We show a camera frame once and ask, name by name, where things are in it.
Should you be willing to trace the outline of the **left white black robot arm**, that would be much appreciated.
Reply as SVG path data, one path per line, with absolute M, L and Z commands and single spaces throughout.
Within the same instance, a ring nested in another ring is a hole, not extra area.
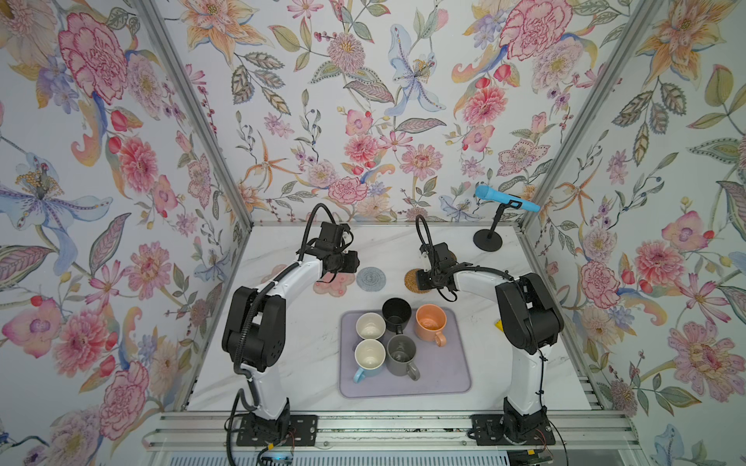
M 291 430 L 291 402 L 272 369 L 286 346 L 289 306 L 324 277 L 353 274 L 359 268 L 357 252 L 350 249 L 350 225 L 324 221 L 317 238 L 309 234 L 306 229 L 297 261 L 257 287 L 236 289 L 221 339 L 233 372 L 248 385 L 248 393 L 238 394 L 247 411 L 241 428 L 266 445 L 279 444 Z

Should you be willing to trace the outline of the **grey round patterned coaster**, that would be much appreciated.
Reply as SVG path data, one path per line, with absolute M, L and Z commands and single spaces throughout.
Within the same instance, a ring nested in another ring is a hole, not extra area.
M 356 283 L 363 291 L 378 292 L 386 286 L 387 277 L 377 267 L 365 267 L 357 272 Z

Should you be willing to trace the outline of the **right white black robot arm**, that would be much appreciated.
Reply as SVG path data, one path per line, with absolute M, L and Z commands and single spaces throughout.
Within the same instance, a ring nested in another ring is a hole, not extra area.
M 470 293 L 497 304 L 502 332 L 512 345 L 510 388 L 503 401 L 502 435 L 523 444 L 549 425 L 544 403 L 546 365 L 565 328 L 544 281 L 536 273 L 515 278 L 506 271 L 458 262 L 445 243 L 423 244 L 421 290 Z

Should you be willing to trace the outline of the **pink flower coaster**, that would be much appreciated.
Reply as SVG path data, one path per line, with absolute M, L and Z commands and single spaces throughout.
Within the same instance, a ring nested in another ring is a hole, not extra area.
M 313 285 L 317 294 L 328 294 L 332 297 L 342 297 L 350 285 L 356 282 L 356 275 L 350 273 L 325 273 L 320 281 Z
M 283 277 L 283 273 L 287 269 L 287 267 L 288 266 L 286 264 L 279 264 L 275 266 L 272 269 L 271 273 L 268 276 L 266 276 L 266 279 L 274 280 L 274 281 L 281 280 Z

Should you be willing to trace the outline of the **light blue mug cream interior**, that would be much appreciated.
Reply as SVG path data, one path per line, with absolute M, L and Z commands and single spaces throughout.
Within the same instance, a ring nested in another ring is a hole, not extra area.
M 387 353 L 380 341 L 365 339 L 357 344 L 354 357 L 357 363 L 357 371 L 353 376 L 353 382 L 359 384 L 381 372 L 386 362 Z

